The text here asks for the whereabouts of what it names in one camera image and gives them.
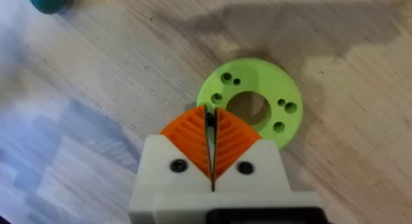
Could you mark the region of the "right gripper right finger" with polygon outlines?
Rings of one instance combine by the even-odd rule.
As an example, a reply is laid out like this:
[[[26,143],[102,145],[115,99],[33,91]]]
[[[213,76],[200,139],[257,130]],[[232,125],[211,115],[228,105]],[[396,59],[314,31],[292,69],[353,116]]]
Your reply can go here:
[[[290,184],[273,140],[267,140],[236,115],[215,110],[214,190],[273,193]]]

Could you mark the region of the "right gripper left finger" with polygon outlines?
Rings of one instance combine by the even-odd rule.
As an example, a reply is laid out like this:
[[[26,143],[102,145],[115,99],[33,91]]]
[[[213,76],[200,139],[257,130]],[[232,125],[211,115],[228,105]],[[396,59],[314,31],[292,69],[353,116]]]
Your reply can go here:
[[[149,135],[129,204],[131,223],[205,223],[211,194],[206,108],[192,108]]]

